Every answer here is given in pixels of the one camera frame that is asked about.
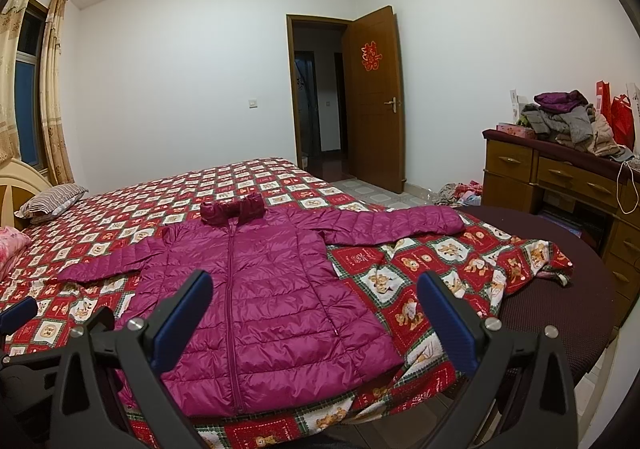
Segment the magenta puffer jacket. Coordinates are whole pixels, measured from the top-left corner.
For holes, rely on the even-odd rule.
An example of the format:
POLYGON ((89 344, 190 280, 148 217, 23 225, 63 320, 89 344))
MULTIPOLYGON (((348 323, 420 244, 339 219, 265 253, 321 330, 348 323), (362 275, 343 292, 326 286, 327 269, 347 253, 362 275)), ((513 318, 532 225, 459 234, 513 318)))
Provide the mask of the magenta puffer jacket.
POLYGON ((259 194, 205 202, 198 218, 65 268, 58 279, 140 280, 126 317, 145 315, 203 270, 214 296, 163 379, 188 417, 235 417, 334 398, 401 364, 392 336, 338 279, 332 245, 370 247, 413 235, 456 235, 448 207, 354 212, 269 207, 259 194))

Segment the clothes pile on floor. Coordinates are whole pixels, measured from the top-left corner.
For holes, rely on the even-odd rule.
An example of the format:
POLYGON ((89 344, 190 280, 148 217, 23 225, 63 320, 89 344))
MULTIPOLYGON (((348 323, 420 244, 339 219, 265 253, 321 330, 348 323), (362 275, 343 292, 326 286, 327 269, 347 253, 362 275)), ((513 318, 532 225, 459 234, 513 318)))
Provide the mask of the clothes pile on floor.
POLYGON ((480 206, 482 203, 483 185, 475 180, 467 183, 450 182, 442 186, 433 196, 434 205, 452 207, 480 206))

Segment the pile of clothes on dresser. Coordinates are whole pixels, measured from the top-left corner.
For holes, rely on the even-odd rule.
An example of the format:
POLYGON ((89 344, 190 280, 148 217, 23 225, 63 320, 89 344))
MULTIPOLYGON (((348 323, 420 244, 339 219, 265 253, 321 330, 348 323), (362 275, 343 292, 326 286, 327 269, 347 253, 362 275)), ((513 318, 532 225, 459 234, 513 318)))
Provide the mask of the pile of clothes on dresser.
POLYGON ((533 103, 518 105, 516 123, 530 128, 540 140, 568 146, 578 152, 631 162, 634 154, 614 137, 608 120, 579 91, 543 92, 533 103))

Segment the pink floral quilt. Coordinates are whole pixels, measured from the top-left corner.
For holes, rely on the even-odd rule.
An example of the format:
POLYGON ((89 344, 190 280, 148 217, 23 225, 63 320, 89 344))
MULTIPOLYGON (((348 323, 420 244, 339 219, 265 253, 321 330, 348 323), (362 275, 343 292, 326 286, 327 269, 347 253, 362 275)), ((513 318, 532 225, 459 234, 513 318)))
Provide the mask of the pink floral quilt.
POLYGON ((9 276, 18 256, 31 245, 32 239, 20 230, 11 226, 0 228, 0 280, 9 276))

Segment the dark maroon round mattress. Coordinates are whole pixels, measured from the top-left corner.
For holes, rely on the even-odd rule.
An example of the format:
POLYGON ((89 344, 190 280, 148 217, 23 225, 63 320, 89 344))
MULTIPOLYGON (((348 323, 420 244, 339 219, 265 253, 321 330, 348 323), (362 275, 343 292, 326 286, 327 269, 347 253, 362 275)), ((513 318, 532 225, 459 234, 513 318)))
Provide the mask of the dark maroon round mattress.
POLYGON ((503 299, 499 317, 516 331, 557 327, 578 383, 596 364, 614 329, 613 284, 602 259, 582 239, 542 217, 499 207, 460 210, 521 239, 550 241, 570 258, 569 284, 563 287, 558 280, 535 277, 503 299))

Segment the striped grey pillow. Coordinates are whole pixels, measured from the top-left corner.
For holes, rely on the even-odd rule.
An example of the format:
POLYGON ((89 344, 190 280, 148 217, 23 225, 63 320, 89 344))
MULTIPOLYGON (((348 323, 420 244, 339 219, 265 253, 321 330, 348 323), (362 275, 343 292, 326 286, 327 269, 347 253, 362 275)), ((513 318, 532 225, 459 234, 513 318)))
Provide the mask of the striped grey pillow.
POLYGON ((32 226, 44 224, 66 213, 87 192, 79 184, 58 184, 30 198, 14 212, 14 217, 27 220, 32 226))

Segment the red patchwork bear bedspread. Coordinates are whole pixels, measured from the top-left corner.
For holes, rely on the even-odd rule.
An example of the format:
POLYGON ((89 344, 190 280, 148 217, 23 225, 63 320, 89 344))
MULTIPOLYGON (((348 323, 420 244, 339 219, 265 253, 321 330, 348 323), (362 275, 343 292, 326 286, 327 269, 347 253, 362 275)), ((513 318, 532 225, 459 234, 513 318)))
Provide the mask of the red patchwork bear bedspread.
MULTIPOLYGON (((116 316, 137 293, 137 276, 119 276, 89 285, 62 283, 58 273, 157 237, 163 227, 198 218, 204 201, 233 201, 253 192, 270 206, 378 210, 367 202, 295 167, 282 158, 186 172, 84 198, 60 217, 27 229, 32 240, 1 284, 1 302, 37 301, 37 316, 11 335, 11 356, 62 346, 70 330, 96 308, 116 316)), ((573 266, 555 244, 539 235, 510 235, 464 214, 462 235, 421 235, 379 247, 331 247, 336 275, 355 291, 390 334, 401 354, 399 369, 356 391, 290 411, 206 421, 200 433, 213 448, 263 448, 314 435, 342 422, 369 422, 406 411, 450 387, 457 378, 420 309, 416 278, 438 273, 454 295, 466 299, 480 317, 493 316, 506 296, 533 279, 567 284, 573 266)))

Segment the cream wooden headboard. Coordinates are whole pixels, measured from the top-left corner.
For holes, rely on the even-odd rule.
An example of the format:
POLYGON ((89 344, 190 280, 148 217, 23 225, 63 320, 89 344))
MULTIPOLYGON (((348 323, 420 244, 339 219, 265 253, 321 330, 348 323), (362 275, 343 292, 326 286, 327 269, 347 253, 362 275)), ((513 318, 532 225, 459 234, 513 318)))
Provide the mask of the cream wooden headboard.
POLYGON ((47 178, 32 166, 16 158, 5 161, 0 168, 2 226, 22 230, 25 227, 25 221, 16 218, 14 213, 33 196, 50 188, 47 178))

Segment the beige floral curtain right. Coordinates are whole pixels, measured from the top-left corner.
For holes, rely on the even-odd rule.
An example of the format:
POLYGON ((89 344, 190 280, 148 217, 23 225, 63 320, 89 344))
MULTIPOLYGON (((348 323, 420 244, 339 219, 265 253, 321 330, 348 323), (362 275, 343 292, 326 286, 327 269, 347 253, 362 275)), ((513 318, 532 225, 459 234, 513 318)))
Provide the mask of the beige floral curtain right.
POLYGON ((40 120, 53 184, 75 182, 64 138, 60 98, 61 28, 66 2, 50 1, 39 61, 40 120))

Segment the beige floral curtain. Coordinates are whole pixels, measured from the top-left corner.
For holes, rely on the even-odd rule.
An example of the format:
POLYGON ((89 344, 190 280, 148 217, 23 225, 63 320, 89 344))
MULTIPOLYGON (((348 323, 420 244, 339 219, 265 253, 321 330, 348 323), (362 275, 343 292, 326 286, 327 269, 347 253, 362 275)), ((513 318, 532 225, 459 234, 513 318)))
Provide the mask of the beige floral curtain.
POLYGON ((60 98, 61 28, 66 2, 50 1, 39 61, 40 120, 53 184, 75 182, 64 138, 60 98))
POLYGON ((14 82, 18 41, 29 0, 8 0, 1 11, 0 154, 1 163, 20 158, 15 117, 14 82))

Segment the window with blue glass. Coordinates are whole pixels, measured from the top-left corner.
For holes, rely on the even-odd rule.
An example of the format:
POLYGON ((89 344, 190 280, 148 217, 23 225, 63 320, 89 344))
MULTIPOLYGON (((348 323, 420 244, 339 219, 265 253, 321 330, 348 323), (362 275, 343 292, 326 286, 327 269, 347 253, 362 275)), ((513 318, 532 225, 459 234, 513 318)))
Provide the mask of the window with blue glass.
POLYGON ((40 118, 39 72, 46 10, 30 0, 17 44, 14 105, 21 158, 37 170, 46 170, 47 157, 40 118))

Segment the beige floral curtain left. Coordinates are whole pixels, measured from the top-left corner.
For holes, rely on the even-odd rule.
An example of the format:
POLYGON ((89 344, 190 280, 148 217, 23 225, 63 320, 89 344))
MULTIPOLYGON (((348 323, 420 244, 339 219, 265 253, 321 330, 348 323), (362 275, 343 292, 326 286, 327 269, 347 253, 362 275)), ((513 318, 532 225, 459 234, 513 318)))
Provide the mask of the beige floral curtain left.
POLYGON ((1 11, 0 154, 1 163, 20 158, 15 117, 14 82, 18 41, 29 0, 8 0, 1 11))

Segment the red gift bag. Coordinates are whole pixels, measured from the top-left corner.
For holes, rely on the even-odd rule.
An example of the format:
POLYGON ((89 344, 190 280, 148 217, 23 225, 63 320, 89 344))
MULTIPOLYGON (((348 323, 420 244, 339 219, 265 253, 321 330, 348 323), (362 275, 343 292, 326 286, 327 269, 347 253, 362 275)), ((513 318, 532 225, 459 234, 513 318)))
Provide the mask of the red gift bag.
POLYGON ((626 94, 620 94, 613 99, 611 118, 615 141, 620 146, 634 149, 634 113, 632 113, 631 102, 626 94))

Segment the brown wooden door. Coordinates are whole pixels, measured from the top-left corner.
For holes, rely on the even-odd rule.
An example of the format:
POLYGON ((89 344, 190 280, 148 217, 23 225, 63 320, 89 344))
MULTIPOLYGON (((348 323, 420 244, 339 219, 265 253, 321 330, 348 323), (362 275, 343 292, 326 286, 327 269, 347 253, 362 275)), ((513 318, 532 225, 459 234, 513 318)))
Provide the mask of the brown wooden door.
POLYGON ((342 37, 349 162, 359 179, 387 191, 404 190, 405 113, 399 34, 393 8, 379 8, 349 23, 342 37), (361 47, 375 40, 383 60, 376 71, 361 64, 361 47), (384 102, 400 101, 394 114, 384 102))

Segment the red double happiness sticker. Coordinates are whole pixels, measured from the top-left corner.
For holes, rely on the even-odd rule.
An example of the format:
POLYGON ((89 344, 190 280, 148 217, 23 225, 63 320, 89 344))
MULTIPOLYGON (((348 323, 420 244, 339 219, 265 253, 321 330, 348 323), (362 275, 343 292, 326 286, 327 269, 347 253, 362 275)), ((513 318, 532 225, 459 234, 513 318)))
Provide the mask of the red double happiness sticker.
POLYGON ((376 71, 380 67, 383 55, 378 51, 375 40, 365 42, 361 47, 361 64, 366 72, 376 71))

